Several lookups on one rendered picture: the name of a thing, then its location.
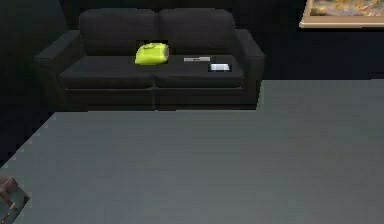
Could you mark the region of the lime green pillow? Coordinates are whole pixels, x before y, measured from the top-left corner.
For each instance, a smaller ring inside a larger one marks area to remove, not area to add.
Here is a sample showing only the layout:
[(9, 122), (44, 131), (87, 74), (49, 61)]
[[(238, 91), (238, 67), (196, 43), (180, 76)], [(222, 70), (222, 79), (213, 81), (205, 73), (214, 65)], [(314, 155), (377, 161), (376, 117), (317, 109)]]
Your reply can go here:
[(148, 43), (138, 48), (135, 63), (138, 65), (158, 65), (168, 61), (169, 46), (164, 43)]

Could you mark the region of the black sofa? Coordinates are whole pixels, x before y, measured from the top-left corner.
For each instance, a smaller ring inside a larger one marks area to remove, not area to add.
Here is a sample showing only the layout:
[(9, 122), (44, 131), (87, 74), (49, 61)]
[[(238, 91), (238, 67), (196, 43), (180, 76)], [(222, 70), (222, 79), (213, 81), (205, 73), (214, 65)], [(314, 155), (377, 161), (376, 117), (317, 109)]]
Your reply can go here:
[[(169, 46), (168, 61), (138, 65), (148, 43)], [(210, 62), (184, 62), (185, 57)], [(78, 27), (35, 58), (55, 111), (256, 108), (265, 56), (224, 9), (88, 9)], [(227, 63), (230, 72), (210, 72)]]

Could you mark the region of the framed picture with tan frame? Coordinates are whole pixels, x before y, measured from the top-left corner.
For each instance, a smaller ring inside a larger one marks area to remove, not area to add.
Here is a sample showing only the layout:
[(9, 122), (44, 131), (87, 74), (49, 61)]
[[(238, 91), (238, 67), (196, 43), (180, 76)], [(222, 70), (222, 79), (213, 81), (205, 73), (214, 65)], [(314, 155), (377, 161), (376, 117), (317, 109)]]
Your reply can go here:
[(384, 28), (384, 0), (307, 0), (300, 28)]

